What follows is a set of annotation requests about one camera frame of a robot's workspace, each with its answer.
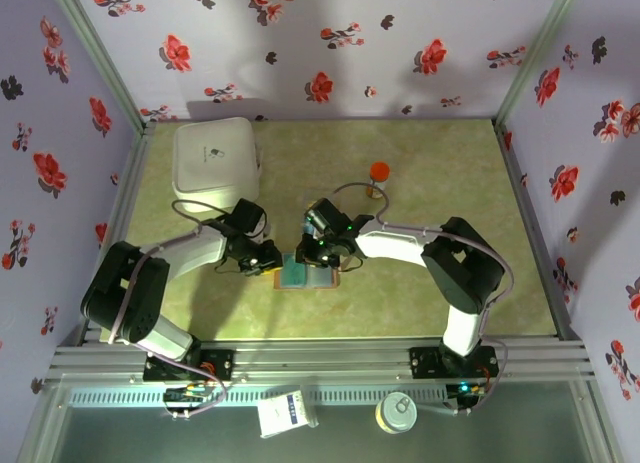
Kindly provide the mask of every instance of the orange cap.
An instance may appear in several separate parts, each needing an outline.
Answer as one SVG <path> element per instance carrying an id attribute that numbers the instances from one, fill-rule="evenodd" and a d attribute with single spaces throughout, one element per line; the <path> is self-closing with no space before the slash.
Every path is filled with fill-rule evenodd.
<path id="1" fill-rule="evenodd" d="M 386 181 L 389 178 L 389 173 L 391 173 L 391 169 L 384 161 L 376 161 L 369 170 L 369 175 L 375 181 Z"/>

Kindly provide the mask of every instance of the floral wallpaper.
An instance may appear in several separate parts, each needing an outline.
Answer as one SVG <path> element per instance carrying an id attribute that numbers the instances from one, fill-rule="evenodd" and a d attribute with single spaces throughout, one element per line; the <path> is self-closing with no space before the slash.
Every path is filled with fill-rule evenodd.
<path id="1" fill-rule="evenodd" d="M 80 320 L 134 133 L 55 0 L 0 7 L 0 460 L 9 462 L 53 352 Z"/>
<path id="2" fill-rule="evenodd" d="M 156 121 L 492 117 L 553 3 L 79 1 Z"/>
<path id="3" fill-rule="evenodd" d="M 630 462 L 640 458 L 637 1 L 575 0 L 505 138 Z"/>

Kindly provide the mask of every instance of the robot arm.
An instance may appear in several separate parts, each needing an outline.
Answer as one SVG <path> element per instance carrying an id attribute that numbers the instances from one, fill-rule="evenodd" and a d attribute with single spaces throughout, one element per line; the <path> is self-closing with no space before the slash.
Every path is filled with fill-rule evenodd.
<path id="1" fill-rule="evenodd" d="M 134 285 L 118 335 L 172 360 L 197 360 L 199 345 L 194 344 L 195 338 L 160 316 L 165 286 L 199 266 L 227 258 L 236 260 L 240 272 L 247 276 L 280 268 L 282 255 L 273 241 L 251 236 L 256 226 L 264 225 L 263 214 L 259 206 L 240 200 L 229 215 L 203 221 L 200 232 L 145 248 L 124 241 L 114 244 L 82 300 L 82 313 L 103 328 L 112 329 L 127 286 Z M 141 259 L 144 261 L 132 282 Z"/>
<path id="2" fill-rule="evenodd" d="M 450 305 L 441 345 L 443 364 L 455 369 L 473 359 L 487 299 L 504 274 L 497 261 L 437 233 L 388 229 L 370 215 L 351 220 L 327 199 L 316 202 L 305 216 L 316 236 L 303 234 L 296 251 L 300 263 L 338 268 L 340 257 L 353 255 L 362 260 L 393 258 L 426 267 Z M 451 218 L 442 231 L 490 248 L 461 218 Z M 459 253 L 464 253 L 461 260 L 456 258 Z"/>

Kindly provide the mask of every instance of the container lid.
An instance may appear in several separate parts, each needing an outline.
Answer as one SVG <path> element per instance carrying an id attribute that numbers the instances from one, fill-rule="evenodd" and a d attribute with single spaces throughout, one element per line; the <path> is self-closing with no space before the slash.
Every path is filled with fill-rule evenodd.
<path id="1" fill-rule="evenodd" d="M 381 413 L 387 426 L 398 432 L 410 430 L 418 418 L 414 401 L 400 392 L 387 395 L 382 401 Z"/>
<path id="2" fill-rule="evenodd" d="M 369 170 L 369 175 L 376 181 L 386 181 L 390 173 L 391 168 L 384 161 L 376 161 Z"/>
<path id="3" fill-rule="evenodd" d="M 246 118 L 181 126 L 173 140 L 173 184 L 181 193 L 254 184 L 255 138 Z"/>

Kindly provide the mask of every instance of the small bottle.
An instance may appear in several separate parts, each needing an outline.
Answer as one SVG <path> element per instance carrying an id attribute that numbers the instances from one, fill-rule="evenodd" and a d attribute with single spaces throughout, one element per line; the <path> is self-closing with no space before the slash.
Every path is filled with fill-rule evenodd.
<path id="1" fill-rule="evenodd" d="M 387 185 L 387 180 L 389 179 L 389 173 L 391 173 L 389 165 L 384 161 L 376 161 L 371 165 L 371 169 L 369 170 L 369 183 L 384 190 L 384 187 Z M 375 188 L 367 186 L 367 196 L 374 199 L 382 198 L 382 193 Z"/>

